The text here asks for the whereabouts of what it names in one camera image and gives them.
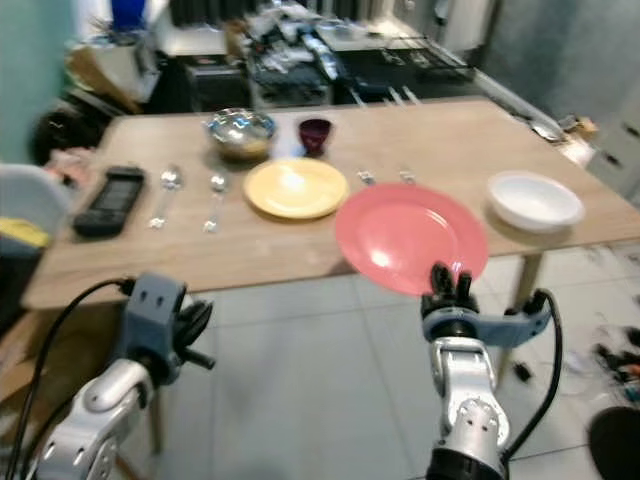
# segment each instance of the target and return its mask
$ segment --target gray floor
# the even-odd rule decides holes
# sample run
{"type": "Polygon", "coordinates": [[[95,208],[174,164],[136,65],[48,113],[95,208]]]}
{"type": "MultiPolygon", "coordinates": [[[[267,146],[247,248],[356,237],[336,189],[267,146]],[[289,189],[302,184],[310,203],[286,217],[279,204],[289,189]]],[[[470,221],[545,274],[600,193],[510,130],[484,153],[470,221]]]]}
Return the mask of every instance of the gray floor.
{"type": "MultiPolygon", "coordinates": [[[[583,357],[602,325],[638,324],[632,299],[636,245],[551,253],[540,284],[563,315],[566,349],[583,357]]],[[[518,259],[492,259],[475,282],[481,308],[508,303],[518,259]]],[[[155,479],[408,480],[423,476],[438,432],[417,301],[359,276],[212,292],[215,318],[197,347],[213,372],[187,366],[164,392],[167,448],[149,454],[146,424],[124,447],[155,479]]],[[[551,336],[519,348],[536,376],[509,377],[499,393],[517,433],[539,405],[551,366],[551,336]]],[[[512,478],[597,473],[585,427],[613,400],[595,377],[563,375],[560,395],[512,462],[512,478]]]]}

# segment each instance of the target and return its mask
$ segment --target wooden table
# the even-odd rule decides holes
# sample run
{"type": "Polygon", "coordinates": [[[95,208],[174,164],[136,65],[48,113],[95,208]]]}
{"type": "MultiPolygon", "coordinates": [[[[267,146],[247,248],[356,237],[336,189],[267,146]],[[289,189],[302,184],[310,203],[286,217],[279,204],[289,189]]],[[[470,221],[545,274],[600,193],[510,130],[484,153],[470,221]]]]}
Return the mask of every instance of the wooden table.
{"type": "MultiPolygon", "coordinates": [[[[522,255],[514,303],[531,293],[545,250],[640,238],[640,215],[630,205],[485,99],[279,111],[273,114],[279,129],[273,156],[300,154],[296,125],[310,116],[334,123],[325,160],[345,174],[352,192],[365,188],[356,175],[361,168],[380,182],[398,181],[399,170],[409,168],[421,185],[451,195],[481,220],[491,255],[522,255]],[[553,235],[530,235],[501,222],[488,208],[487,180],[513,169],[541,173],[567,185],[585,204],[584,221],[553,235]]],[[[201,125],[204,118],[129,117],[113,124],[99,150],[99,169],[139,165],[149,173],[147,191],[115,239],[79,241],[65,229],[35,274],[25,297],[28,307],[50,319],[98,281],[149,270],[186,282],[192,292],[351,271],[334,238],[334,216],[291,222],[256,212],[243,199],[245,171],[232,173],[218,233],[203,233],[212,202],[209,178],[212,169],[220,168],[201,125]],[[148,221],[162,193],[160,173],[170,163],[182,168],[186,185],[175,195],[165,227],[152,230],[148,221]]],[[[102,290],[86,300],[78,316],[96,315],[94,309],[121,301],[115,289],[102,290]]],[[[113,326],[118,315],[111,316],[113,326]]],[[[69,328],[82,329],[82,320],[69,328]]]]}

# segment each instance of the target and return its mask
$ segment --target black remote control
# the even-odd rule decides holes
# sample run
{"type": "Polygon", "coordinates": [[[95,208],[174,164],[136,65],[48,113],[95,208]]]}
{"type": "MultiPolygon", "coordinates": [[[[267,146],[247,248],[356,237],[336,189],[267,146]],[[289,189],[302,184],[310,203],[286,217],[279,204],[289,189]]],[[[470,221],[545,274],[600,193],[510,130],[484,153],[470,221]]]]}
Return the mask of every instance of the black remote control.
{"type": "Polygon", "coordinates": [[[73,229],[82,237],[113,237],[122,232],[145,181],[144,171],[137,167],[111,167],[105,177],[89,208],[73,219],[73,229]]]}

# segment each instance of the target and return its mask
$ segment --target plate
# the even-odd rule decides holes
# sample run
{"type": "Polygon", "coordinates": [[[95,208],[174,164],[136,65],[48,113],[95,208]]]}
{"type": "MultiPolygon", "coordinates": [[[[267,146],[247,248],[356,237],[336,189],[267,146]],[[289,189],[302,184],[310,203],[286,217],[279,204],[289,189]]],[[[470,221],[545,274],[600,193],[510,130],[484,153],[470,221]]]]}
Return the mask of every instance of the plate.
{"type": "Polygon", "coordinates": [[[575,193],[535,173],[500,173],[489,180],[489,196],[500,218],[530,232],[553,232],[584,218],[584,206],[575,193]]]}
{"type": "Polygon", "coordinates": [[[284,218],[308,219],[335,211],[349,193],[344,175],[308,158],[274,160],[255,167],[244,182],[258,209],[284,218]]]}
{"type": "Polygon", "coordinates": [[[381,184],[352,196],[338,211],[336,238],[363,275],[408,295],[431,292],[438,261],[474,278],[489,256],[482,225],[451,197],[426,188],[381,184]]]}

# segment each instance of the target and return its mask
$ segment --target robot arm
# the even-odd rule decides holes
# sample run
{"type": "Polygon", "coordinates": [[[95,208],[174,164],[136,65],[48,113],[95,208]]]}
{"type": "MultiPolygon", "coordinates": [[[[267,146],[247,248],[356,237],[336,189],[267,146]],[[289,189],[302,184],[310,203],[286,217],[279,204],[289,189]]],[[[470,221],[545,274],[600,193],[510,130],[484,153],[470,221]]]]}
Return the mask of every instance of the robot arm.
{"type": "Polygon", "coordinates": [[[500,457],[509,420],[494,395],[496,376],[486,346],[525,343],[544,330],[551,310],[535,294],[522,312],[479,315],[470,276],[463,273],[454,288],[448,269],[436,265],[431,283],[434,293],[422,298],[422,326],[443,413],[427,480],[503,480],[500,457]]]}
{"type": "Polygon", "coordinates": [[[118,447],[160,385],[173,383],[185,361],[213,368],[213,359],[188,348],[206,327],[213,306],[180,311],[185,286],[154,274],[137,281],[124,311],[118,358],[84,385],[71,412],[44,444],[39,480],[102,480],[118,447]]]}

